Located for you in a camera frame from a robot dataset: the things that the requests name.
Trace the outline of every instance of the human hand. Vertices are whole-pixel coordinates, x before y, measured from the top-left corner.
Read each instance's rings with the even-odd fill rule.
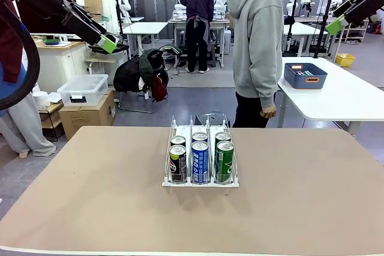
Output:
[[[276,116],[276,112],[276,106],[275,104],[272,104],[269,107],[263,107],[263,111],[260,112],[260,115],[264,118],[270,119]]]

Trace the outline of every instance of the white can rack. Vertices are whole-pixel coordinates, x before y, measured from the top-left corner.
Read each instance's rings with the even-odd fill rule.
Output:
[[[196,132],[204,132],[208,135],[208,144],[209,144],[209,153],[208,153],[208,161],[209,161],[209,180],[207,183],[193,183],[191,180],[191,171],[193,162],[192,159],[192,134]],[[236,155],[233,155],[232,162],[232,173],[230,179],[226,183],[217,183],[216,173],[215,173],[215,165],[214,165],[214,155],[215,155],[215,136],[219,132],[227,132],[230,134],[229,128],[227,126],[227,121],[224,120],[222,125],[213,125],[210,126],[209,119],[206,121],[205,126],[193,125],[192,117],[189,125],[177,125],[175,117],[172,118],[172,123],[169,132],[167,153],[166,153],[166,162],[165,162],[165,176],[163,187],[222,187],[222,188],[238,188],[239,187],[239,178],[238,178],[238,166]],[[173,136],[183,136],[186,140],[187,146],[187,181],[184,183],[178,183],[172,181],[172,175],[170,173],[170,164],[169,164],[169,149],[170,149],[170,140]]]

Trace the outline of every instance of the gray hoodie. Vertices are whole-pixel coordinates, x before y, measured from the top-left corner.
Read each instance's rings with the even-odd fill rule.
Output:
[[[228,0],[228,9],[235,19],[236,91],[269,107],[283,69],[283,0]]]

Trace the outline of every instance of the blue basket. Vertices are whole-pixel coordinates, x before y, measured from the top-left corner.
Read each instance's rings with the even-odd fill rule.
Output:
[[[309,71],[313,75],[299,75],[298,71]],[[286,63],[284,70],[284,78],[295,89],[321,89],[327,75],[312,63]]]

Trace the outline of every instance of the person in gray hoodie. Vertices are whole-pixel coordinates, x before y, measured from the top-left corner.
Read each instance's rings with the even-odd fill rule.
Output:
[[[227,0],[235,19],[234,80],[238,108],[233,127],[265,128],[276,116],[282,73],[283,0]]]

